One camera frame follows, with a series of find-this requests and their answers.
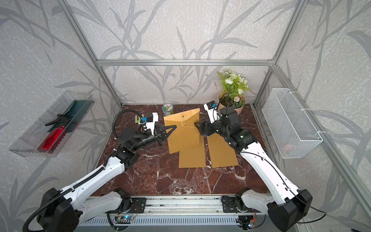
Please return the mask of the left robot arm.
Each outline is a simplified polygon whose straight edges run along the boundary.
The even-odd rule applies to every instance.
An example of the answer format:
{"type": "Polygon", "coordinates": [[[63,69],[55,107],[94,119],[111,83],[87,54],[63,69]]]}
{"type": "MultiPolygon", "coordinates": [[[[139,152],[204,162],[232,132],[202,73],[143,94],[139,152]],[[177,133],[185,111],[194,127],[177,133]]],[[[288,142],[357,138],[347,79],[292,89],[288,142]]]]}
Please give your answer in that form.
{"type": "Polygon", "coordinates": [[[120,143],[119,147],[101,166],[60,190],[48,190],[40,208],[25,221],[22,230],[30,231],[30,223],[37,219],[44,232],[72,232],[83,222],[101,213],[121,208],[124,201],[128,200],[123,190],[112,191],[95,200],[88,200],[88,197],[133,166],[140,157],[137,150],[153,143],[162,144],[176,128],[154,125],[145,134],[138,133],[133,127],[125,128],[120,135],[115,136],[120,143]]]}

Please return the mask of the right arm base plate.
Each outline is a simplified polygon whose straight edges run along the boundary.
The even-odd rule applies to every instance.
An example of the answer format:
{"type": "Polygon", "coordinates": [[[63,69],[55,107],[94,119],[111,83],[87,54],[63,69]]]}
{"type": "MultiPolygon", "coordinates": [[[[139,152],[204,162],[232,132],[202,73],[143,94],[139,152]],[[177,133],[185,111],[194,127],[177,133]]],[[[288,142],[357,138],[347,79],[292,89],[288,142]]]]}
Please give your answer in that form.
{"type": "Polygon", "coordinates": [[[232,197],[224,195],[221,197],[221,203],[224,213],[253,213],[254,211],[262,213],[251,197],[245,199],[239,195],[232,197]]]}

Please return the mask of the kraft file bag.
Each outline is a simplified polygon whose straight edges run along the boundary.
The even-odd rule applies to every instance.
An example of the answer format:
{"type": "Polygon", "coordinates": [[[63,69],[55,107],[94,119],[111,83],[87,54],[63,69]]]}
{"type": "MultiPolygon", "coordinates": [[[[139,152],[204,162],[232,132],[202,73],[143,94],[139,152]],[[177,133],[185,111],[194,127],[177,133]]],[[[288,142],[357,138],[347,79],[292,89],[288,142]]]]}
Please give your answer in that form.
{"type": "Polygon", "coordinates": [[[194,126],[194,123],[199,120],[200,108],[164,117],[165,126],[177,126],[177,129],[168,138],[170,154],[194,147],[200,143],[200,133],[194,126]]]}
{"type": "Polygon", "coordinates": [[[213,168],[238,166],[235,150],[218,134],[207,137],[211,165],[213,168]]]}
{"type": "Polygon", "coordinates": [[[206,167],[204,144],[200,143],[179,152],[179,168],[206,167]]]}

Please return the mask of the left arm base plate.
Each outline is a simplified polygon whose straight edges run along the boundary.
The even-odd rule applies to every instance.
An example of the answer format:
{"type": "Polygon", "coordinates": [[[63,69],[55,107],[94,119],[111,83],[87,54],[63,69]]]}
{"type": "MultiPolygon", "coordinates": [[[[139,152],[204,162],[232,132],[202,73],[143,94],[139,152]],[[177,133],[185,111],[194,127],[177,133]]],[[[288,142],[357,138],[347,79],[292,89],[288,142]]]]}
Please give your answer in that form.
{"type": "Polygon", "coordinates": [[[146,207],[146,200],[140,197],[125,198],[116,210],[111,210],[109,213],[142,214],[146,207]]]}

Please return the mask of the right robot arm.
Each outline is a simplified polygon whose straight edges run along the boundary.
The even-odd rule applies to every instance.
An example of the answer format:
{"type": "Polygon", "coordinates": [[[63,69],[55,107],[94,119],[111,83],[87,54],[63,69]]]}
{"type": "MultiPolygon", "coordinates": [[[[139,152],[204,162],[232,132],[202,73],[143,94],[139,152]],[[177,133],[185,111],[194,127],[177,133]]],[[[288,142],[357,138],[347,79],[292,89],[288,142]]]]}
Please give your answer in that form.
{"type": "Polygon", "coordinates": [[[269,194],[255,192],[245,188],[234,197],[223,196],[221,202],[227,207],[225,212],[246,213],[257,210],[267,215],[277,229],[288,231],[312,208],[313,196],[306,189],[299,189],[273,163],[264,151],[256,136],[241,127],[239,116],[233,107],[217,110],[214,101],[204,105],[208,120],[194,125],[202,136],[211,138],[218,134],[232,149],[237,151],[254,168],[263,180],[269,194]]]}

